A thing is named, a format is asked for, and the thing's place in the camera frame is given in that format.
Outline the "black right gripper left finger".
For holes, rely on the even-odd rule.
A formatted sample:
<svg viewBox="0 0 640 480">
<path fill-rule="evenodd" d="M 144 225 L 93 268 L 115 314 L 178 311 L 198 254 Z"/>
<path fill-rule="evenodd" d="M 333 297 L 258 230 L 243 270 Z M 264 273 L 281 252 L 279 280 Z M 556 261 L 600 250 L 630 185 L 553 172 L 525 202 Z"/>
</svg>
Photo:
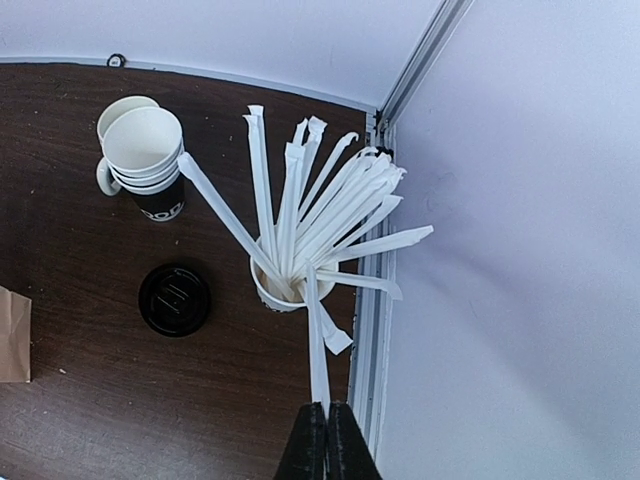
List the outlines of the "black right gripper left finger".
<svg viewBox="0 0 640 480">
<path fill-rule="evenodd" d="M 325 478 L 326 418 L 320 402 L 300 407 L 274 479 Z"/>
</svg>

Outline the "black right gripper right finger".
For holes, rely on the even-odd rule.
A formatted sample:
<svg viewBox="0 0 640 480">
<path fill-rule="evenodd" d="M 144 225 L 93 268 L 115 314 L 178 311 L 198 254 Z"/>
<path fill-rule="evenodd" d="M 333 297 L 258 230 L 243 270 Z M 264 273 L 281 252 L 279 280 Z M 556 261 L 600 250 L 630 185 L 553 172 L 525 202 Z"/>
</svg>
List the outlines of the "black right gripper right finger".
<svg viewBox="0 0 640 480">
<path fill-rule="evenodd" d="M 331 404 L 327 428 L 329 479 L 382 479 L 348 404 Z"/>
</svg>

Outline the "single white straw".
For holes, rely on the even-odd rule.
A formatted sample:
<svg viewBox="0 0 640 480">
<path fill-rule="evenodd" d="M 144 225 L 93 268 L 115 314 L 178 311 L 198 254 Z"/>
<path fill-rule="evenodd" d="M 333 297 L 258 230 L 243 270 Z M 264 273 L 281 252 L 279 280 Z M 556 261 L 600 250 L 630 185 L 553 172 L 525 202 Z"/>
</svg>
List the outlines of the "single white straw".
<svg viewBox="0 0 640 480">
<path fill-rule="evenodd" d="M 306 296 L 309 325 L 309 366 L 311 376 L 311 400 L 320 403 L 325 416 L 329 415 L 331 394 L 326 362 L 325 344 L 322 334 L 320 300 L 316 270 L 306 263 Z"/>
</svg>

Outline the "brown paper takeout bag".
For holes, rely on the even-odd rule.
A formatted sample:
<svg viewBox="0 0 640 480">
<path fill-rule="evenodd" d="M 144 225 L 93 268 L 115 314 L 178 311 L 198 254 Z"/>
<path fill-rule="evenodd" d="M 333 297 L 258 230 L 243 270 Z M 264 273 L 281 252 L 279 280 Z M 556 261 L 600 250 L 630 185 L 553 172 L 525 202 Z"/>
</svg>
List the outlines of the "brown paper takeout bag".
<svg viewBox="0 0 640 480">
<path fill-rule="evenodd" d="M 1 287 L 1 382 L 30 383 L 32 300 Z"/>
</svg>

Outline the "stack of black paper cups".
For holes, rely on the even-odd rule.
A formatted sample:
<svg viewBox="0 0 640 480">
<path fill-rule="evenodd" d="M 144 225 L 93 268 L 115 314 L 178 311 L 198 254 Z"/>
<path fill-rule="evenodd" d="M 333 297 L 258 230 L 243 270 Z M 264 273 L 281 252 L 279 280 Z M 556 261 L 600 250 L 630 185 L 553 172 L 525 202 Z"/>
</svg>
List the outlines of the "stack of black paper cups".
<svg viewBox="0 0 640 480">
<path fill-rule="evenodd" d="M 178 157 L 185 152 L 177 116 L 146 96 L 128 96 L 100 114 L 96 133 L 102 158 L 96 182 L 106 196 L 131 196 L 156 223 L 177 217 L 185 206 Z"/>
</svg>

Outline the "white cup holding straws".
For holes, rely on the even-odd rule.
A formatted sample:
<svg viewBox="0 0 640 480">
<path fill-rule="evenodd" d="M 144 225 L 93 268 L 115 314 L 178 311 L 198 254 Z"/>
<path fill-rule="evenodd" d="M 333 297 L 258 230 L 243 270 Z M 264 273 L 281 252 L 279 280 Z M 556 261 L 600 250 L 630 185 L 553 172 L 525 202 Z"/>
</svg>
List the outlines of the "white cup holding straws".
<svg viewBox="0 0 640 480">
<path fill-rule="evenodd" d="M 325 264 L 321 270 L 327 270 L 330 273 L 339 271 L 339 263 L 333 262 Z M 284 285 L 281 288 L 281 281 L 272 279 L 265 273 L 253 257 L 249 258 L 249 271 L 256 287 L 261 302 L 271 311 L 278 313 L 289 313 L 305 307 L 303 296 L 297 287 L 300 281 L 293 285 Z M 335 281 L 318 280 L 317 289 L 320 300 L 324 300 L 334 289 Z"/>
</svg>

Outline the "stack of black cup lids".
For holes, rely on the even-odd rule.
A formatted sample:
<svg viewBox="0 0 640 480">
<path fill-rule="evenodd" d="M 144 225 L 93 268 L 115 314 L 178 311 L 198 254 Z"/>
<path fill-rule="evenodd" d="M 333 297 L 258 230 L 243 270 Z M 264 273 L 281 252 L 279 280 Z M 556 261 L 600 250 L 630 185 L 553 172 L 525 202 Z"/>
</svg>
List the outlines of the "stack of black cup lids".
<svg viewBox="0 0 640 480">
<path fill-rule="evenodd" d="M 208 283 L 194 269 L 168 263 L 153 269 L 141 282 L 138 307 L 156 333 L 186 337 L 206 322 L 212 305 Z"/>
</svg>

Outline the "wrapped white straws bundle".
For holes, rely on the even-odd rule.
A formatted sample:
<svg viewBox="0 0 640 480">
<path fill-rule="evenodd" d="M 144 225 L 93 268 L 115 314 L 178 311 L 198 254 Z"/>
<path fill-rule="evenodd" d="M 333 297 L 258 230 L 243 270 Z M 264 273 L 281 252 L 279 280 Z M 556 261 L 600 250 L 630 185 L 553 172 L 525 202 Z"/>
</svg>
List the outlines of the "wrapped white straws bundle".
<svg viewBox="0 0 640 480">
<path fill-rule="evenodd" d="M 241 247 L 262 270 L 284 285 L 300 281 L 304 299 L 306 263 L 318 280 L 335 281 L 360 288 L 380 290 L 399 300 L 402 292 L 391 280 L 340 270 L 321 270 L 328 263 L 360 259 L 413 246 L 433 233 L 431 225 L 365 239 L 400 205 L 395 190 L 406 172 L 393 163 L 381 147 L 365 147 L 348 160 L 344 150 L 358 140 L 355 132 L 344 135 L 334 146 L 317 176 L 311 174 L 326 129 L 324 121 L 310 117 L 300 122 L 284 151 L 285 181 L 280 205 L 274 207 L 267 168 L 264 108 L 252 105 L 244 117 L 253 175 L 253 190 L 259 223 L 252 237 L 223 200 L 211 181 L 188 153 L 178 157 L 180 172 L 191 181 Z"/>
</svg>

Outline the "right aluminium frame post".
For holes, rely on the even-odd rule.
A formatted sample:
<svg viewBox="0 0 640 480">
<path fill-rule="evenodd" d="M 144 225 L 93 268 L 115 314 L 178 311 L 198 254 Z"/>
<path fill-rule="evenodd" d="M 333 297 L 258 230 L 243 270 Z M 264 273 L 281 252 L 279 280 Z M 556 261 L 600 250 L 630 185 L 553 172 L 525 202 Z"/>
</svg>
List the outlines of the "right aluminium frame post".
<svg viewBox="0 0 640 480">
<path fill-rule="evenodd" d="M 383 136 L 402 113 L 472 5 L 472 0 L 446 0 L 439 3 L 397 81 L 376 113 L 375 131 L 379 137 Z"/>
</svg>

